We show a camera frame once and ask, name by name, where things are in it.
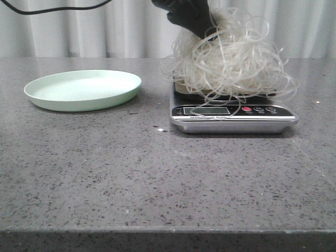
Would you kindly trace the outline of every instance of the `kitchen scale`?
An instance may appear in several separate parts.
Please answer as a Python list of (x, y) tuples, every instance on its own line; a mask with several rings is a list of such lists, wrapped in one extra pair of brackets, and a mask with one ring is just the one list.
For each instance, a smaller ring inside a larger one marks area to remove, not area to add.
[(170, 95), (171, 121), (185, 133), (217, 134), (281, 133), (298, 122), (298, 117), (291, 110), (265, 97), (248, 98), (240, 107), (237, 100), (223, 103), (221, 99), (225, 97), (199, 107), (204, 103), (203, 97), (173, 84)]

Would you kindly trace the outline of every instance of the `cord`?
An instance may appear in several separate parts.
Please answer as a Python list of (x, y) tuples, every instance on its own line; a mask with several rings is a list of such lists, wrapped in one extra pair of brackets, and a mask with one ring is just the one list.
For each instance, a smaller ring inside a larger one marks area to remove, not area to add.
[(65, 10), (85, 11), (85, 10), (95, 9), (95, 8), (101, 7), (101, 6), (107, 4), (108, 2), (110, 2), (112, 0), (105, 0), (105, 1), (101, 2), (100, 4), (93, 5), (93, 6), (88, 6), (88, 7), (57, 7), (57, 8), (50, 8), (50, 9), (41, 9), (41, 10), (38, 10), (38, 11), (35, 10), (35, 11), (32, 11), (32, 12), (17, 9), (16, 7), (14, 7), (12, 4), (10, 4), (6, 0), (0, 0), (0, 1), (3, 2), (8, 8), (10, 8), (11, 10), (15, 11), (18, 14), (21, 14), (21, 15), (35, 15), (35, 14), (42, 14), (42, 13), (47, 13), (47, 12), (56, 12), (58, 10), (59, 11), (65, 11)]

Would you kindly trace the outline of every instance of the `granite countertop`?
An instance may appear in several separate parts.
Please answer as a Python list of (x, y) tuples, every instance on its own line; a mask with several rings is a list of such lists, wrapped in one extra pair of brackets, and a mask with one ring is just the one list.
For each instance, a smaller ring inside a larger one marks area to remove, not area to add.
[[(161, 62), (0, 58), (0, 250), (173, 251), (173, 238), (186, 251), (336, 251), (336, 59), (289, 60), (301, 86), (286, 104), (300, 120), (272, 135), (180, 132)], [(141, 90), (80, 113), (40, 109), (23, 92), (82, 69), (132, 72)]]

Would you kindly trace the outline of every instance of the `black glove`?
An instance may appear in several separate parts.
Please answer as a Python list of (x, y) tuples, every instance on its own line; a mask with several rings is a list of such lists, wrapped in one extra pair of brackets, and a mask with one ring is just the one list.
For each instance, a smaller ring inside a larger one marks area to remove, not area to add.
[(205, 38), (217, 30), (209, 12), (207, 0), (152, 0), (152, 3), (166, 11), (170, 22)]

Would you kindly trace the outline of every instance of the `plate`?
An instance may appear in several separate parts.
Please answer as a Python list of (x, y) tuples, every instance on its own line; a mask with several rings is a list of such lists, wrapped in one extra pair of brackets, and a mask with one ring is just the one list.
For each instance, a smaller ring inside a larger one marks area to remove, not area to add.
[(111, 108), (131, 100), (140, 77), (122, 71), (81, 70), (45, 76), (28, 83), (24, 92), (33, 104), (64, 112)]

